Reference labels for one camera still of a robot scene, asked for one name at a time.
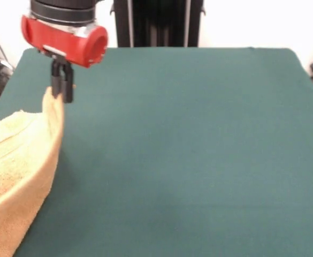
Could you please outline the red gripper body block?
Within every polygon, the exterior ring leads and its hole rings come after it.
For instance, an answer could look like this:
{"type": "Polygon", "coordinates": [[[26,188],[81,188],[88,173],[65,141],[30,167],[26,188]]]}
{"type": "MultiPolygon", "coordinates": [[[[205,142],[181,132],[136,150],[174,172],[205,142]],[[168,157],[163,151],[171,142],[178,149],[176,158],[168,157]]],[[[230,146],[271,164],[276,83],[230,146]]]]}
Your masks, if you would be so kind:
{"type": "Polygon", "coordinates": [[[24,39],[34,48],[64,57],[68,62],[89,68],[100,63],[108,45],[104,27],[90,24],[70,31],[47,22],[22,16],[24,39]]]}

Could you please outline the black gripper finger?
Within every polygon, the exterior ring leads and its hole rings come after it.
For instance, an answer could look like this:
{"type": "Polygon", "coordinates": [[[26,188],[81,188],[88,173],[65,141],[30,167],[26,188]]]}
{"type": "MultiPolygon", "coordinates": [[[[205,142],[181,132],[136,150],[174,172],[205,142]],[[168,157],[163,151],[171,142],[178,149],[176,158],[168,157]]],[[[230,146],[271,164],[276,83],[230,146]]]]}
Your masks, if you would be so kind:
{"type": "Polygon", "coordinates": [[[63,65],[64,80],[63,80],[63,101],[64,103],[73,102],[73,69],[71,63],[63,65]]]}
{"type": "Polygon", "coordinates": [[[60,62],[54,59],[51,63],[51,88],[54,98],[57,98],[62,92],[62,77],[60,74],[60,68],[60,62]]]}

